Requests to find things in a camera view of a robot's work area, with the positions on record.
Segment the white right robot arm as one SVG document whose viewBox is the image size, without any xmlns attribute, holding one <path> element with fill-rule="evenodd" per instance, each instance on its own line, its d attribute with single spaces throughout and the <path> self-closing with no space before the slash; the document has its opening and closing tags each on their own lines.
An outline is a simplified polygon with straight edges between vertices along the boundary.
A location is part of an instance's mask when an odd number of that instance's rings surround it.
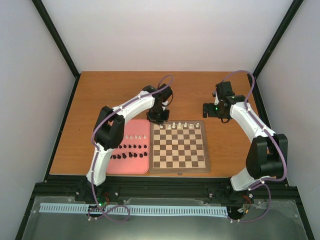
<svg viewBox="0 0 320 240">
<path fill-rule="evenodd" d="M 287 137 L 269 128 L 251 108 L 247 97 L 234 93 L 229 81 L 218 83 L 213 95 L 213 103 L 203 104 L 203 117 L 218 118 L 223 124 L 235 120 L 250 141 L 245 167 L 224 184 L 224 198 L 235 202 L 241 193 L 250 191 L 259 184 L 285 180 Z"/>
</svg>

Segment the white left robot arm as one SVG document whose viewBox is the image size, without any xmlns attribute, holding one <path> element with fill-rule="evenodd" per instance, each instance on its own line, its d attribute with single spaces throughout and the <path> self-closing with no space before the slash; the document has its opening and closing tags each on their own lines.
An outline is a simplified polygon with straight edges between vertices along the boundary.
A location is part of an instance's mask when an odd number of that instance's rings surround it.
<svg viewBox="0 0 320 240">
<path fill-rule="evenodd" d="M 91 136 L 91 143 L 95 148 L 94 155 L 86 175 L 88 182 L 91 183 L 86 195 L 92 201 L 96 202 L 103 198 L 104 188 L 100 185 L 106 179 L 113 150 L 123 141 L 128 121 L 147 110 L 147 120 L 162 125 L 169 119 L 167 100 L 172 95 L 173 91 L 168 84 L 163 84 L 159 88 L 148 85 L 132 99 L 113 108 L 105 106 L 100 110 Z"/>
</svg>

